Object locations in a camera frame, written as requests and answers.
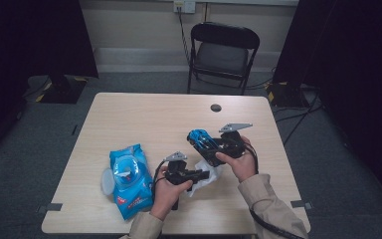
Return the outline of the blue toy car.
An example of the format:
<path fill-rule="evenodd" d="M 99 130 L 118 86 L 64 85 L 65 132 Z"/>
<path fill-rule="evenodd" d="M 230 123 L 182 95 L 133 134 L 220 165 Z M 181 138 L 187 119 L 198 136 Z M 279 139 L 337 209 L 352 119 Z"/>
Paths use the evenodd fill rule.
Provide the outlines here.
<path fill-rule="evenodd" d="M 192 129 L 187 135 L 187 141 L 198 151 L 215 150 L 219 144 L 205 129 Z"/>

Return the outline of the person's left hand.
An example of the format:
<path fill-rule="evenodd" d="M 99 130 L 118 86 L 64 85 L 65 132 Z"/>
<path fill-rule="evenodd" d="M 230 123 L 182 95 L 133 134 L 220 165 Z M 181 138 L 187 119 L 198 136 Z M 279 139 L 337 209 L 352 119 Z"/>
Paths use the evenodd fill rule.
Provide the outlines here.
<path fill-rule="evenodd" d="M 179 199 L 182 192 L 193 183 L 192 180 L 188 180 L 179 185 L 174 185 L 165 179 L 164 172 L 167 170 L 167 166 L 161 166 L 158 174 L 157 181 L 154 184 L 154 202 L 150 210 L 150 214 L 164 221 L 171 208 Z"/>

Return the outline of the black curtain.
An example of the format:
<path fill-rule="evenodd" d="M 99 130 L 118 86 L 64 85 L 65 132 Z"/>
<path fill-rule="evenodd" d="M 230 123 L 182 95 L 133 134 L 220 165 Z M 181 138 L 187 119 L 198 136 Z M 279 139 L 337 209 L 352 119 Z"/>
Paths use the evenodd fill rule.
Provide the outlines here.
<path fill-rule="evenodd" d="M 382 0 L 299 0 L 274 80 L 319 87 L 382 184 Z"/>
<path fill-rule="evenodd" d="M 0 139 L 33 76 L 98 76 L 80 0 L 0 0 Z"/>

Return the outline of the grey tape strip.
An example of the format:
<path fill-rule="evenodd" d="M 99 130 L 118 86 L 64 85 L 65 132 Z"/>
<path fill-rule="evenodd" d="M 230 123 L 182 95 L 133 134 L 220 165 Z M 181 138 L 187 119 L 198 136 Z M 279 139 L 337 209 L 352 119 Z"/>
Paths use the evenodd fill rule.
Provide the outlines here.
<path fill-rule="evenodd" d="M 41 205 L 37 208 L 38 213 L 46 214 L 48 211 L 60 211 L 62 209 L 62 203 L 48 203 L 47 205 Z"/>
<path fill-rule="evenodd" d="M 310 210 L 313 208 L 313 205 L 311 202 L 305 202 L 303 200 L 294 200 L 291 203 L 292 208 L 304 208 L 305 210 Z"/>

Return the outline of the black folding chair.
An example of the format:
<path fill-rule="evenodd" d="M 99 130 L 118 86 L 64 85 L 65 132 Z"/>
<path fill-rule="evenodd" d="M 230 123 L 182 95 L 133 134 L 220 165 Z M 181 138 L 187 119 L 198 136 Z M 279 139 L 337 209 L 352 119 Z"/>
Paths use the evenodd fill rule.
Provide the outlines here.
<path fill-rule="evenodd" d="M 216 22 L 202 22 L 191 29 L 191 55 L 187 93 L 192 76 L 199 74 L 238 81 L 246 90 L 261 40 L 253 30 Z"/>

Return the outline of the white wet wipe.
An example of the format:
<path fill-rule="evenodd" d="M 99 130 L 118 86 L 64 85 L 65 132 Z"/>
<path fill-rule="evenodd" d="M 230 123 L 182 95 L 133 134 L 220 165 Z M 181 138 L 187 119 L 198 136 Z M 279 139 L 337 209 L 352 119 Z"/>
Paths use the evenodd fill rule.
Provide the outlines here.
<path fill-rule="evenodd" d="M 190 191 L 187 192 L 189 197 L 192 197 L 196 190 L 209 185 L 210 183 L 216 181 L 223 172 L 223 166 L 219 165 L 217 167 L 211 166 L 205 159 L 200 160 L 195 164 L 196 169 L 202 169 L 203 171 L 209 172 L 209 177 L 207 179 L 199 180 L 194 184 Z"/>

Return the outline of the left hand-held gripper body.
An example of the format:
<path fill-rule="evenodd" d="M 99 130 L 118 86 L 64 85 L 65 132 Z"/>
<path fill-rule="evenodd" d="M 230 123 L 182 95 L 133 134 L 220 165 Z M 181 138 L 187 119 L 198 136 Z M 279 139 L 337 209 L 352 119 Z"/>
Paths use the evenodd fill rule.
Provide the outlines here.
<path fill-rule="evenodd" d="M 168 163 L 168 169 L 164 172 L 164 176 L 170 183 L 179 185 L 192 179 L 192 176 L 186 169 L 186 159 L 187 156 L 180 151 L 176 151 L 165 158 L 165 161 Z"/>

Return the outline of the white wall outlet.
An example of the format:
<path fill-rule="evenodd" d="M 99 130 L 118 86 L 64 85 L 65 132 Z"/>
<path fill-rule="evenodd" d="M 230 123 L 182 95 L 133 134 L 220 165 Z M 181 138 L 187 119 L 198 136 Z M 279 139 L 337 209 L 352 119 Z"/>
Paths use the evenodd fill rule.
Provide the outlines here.
<path fill-rule="evenodd" d="M 196 12 L 196 2 L 192 0 L 174 0 L 173 12 L 194 14 Z"/>

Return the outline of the person's right hand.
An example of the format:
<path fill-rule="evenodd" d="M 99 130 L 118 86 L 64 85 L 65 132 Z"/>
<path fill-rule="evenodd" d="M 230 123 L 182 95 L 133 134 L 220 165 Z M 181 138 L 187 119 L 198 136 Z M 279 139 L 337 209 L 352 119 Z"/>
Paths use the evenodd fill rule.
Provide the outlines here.
<path fill-rule="evenodd" d="M 258 171 L 255 160 L 256 153 L 251 146 L 251 142 L 243 135 L 241 136 L 241 139 L 246 146 L 246 150 L 239 158 L 233 158 L 222 152 L 216 153 L 216 157 L 219 160 L 229 164 L 232 167 L 232 171 L 238 178 L 239 182 L 243 182 L 254 176 Z"/>

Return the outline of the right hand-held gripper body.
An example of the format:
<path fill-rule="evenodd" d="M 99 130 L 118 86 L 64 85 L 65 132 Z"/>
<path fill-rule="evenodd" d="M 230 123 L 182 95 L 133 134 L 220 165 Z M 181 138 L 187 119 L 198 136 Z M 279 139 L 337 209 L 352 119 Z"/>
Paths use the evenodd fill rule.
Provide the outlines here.
<path fill-rule="evenodd" d="M 239 129 L 251 127 L 251 123 L 227 123 L 219 129 L 221 134 L 221 151 L 233 158 L 240 157 L 245 151 Z"/>

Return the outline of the blue wet wipes pack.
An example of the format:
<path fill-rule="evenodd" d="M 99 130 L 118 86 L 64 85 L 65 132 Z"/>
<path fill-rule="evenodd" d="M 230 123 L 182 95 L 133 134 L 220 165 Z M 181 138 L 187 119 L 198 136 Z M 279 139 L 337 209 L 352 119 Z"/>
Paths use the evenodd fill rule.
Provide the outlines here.
<path fill-rule="evenodd" d="M 140 144 L 109 153 L 109 168 L 101 176 L 101 191 L 113 196 L 121 216 L 129 220 L 153 204 L 152 177 Z"/>

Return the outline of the black stand base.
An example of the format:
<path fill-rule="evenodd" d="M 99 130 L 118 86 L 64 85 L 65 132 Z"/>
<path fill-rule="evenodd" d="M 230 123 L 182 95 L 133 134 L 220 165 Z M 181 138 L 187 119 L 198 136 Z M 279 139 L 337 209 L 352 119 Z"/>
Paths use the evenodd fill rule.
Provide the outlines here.
<path fill-rule="evenodd" d="M 88 82 L 85 78 L 65 75 L 51 75 L 50 80 L 51 82 L 37 97 L 38 103 L 74 105 Z"/>
<path fill-rule="evenodd" d="M 294 87 L 288 82 L 268 83 L 265 85 L 268 100 L 272 106 L 279 108 L 307 108 L 306 100 L 302 89 Z"/>

